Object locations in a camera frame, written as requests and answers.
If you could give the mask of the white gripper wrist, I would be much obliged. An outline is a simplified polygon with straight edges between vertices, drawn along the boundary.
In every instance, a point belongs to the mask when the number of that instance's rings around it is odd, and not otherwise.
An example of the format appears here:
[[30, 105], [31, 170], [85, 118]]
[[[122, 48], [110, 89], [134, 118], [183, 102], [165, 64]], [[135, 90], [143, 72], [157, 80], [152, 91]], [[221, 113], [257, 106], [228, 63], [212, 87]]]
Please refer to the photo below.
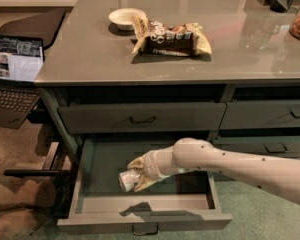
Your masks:
[[131, 161], [128, 166], [128, 170], [138, 170], [142, 171], [144, 169], [144, 173], [147, 177], [141, 176], [133, 187], [134, 192], [140, 192], [150, 186], [152, 186], [155, 182], [160, 182], [166, 178], [158, 165], [158, 151], [149, 151], [147, 152], [143, 158], [138, 157]]

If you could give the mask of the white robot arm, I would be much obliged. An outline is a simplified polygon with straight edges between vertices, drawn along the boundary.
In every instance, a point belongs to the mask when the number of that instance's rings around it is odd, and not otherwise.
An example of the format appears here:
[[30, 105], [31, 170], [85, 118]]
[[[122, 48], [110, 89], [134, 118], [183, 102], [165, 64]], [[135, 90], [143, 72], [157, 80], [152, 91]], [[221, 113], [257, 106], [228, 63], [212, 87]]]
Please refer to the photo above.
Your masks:
[[136, 192], [172, 175], [209, 171], [259, 188], [300, 205], [300, 160], [221, 150], [207, 141], [183, 138], [174, 145], [151, 150], [127, 168], [140, 172]]

